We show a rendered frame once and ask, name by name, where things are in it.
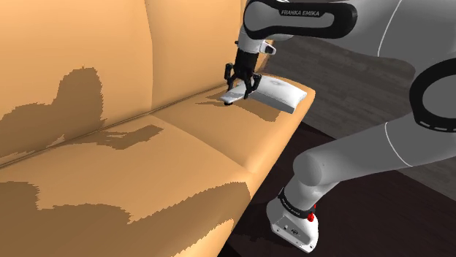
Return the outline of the white rounded box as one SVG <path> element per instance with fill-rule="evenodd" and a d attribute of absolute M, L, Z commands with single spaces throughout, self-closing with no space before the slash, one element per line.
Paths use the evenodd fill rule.
<path fill-rule="evenodd" d="M 263 75 L 258 88 L 249 96 L 267 106 L 293 114 L 307 93 L 288 82 Z"/>

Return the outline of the orange sofa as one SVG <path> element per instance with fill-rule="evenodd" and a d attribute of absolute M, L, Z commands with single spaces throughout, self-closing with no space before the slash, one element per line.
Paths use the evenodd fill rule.
<path fill-rule="evenodd" d="M 246 0 L 0 0 L 0 257 L 217 257 L 312 104 L 226 106 Z"/>

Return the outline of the white flat remote control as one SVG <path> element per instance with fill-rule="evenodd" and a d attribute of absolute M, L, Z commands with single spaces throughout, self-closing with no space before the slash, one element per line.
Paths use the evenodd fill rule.
<path fill-rule="evenodd" d="M 219 99 L 223 101 L 225 105 L 231 105 L 234 102 L 243 99 L 245 92 L 246 85 L 243 80 L 239 80 L 231 90 L 224 93 Z"/>

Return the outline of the dark robot stand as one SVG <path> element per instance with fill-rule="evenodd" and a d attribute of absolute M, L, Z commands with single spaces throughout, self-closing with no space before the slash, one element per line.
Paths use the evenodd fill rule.
<path fill-rule="evenodd" d="M 299 125 L 217 257 L 456 257 L 456 202 L 396 171 L 339 183 L 323 196 L 311 253 L 275 235 L 265 209 L 291 178 L 293 158 L 330 141 Z"/>

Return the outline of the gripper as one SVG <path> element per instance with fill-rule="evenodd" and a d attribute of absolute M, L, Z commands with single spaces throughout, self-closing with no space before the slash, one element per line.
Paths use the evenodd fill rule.
<path fill-rule="evenodd" d="M 262 75 L 254 73 L 258 57 L 258 53 L 248 53 L 238 48 L 235 64 L 228 63 L 225 66 L 224 79 L 227 81 L 228 89 L 233 89 L 233 83 L 236 78 L 242 79 L 246 86 L 244 99 L 247 99 L 259 87 L 262 79 Z"/>

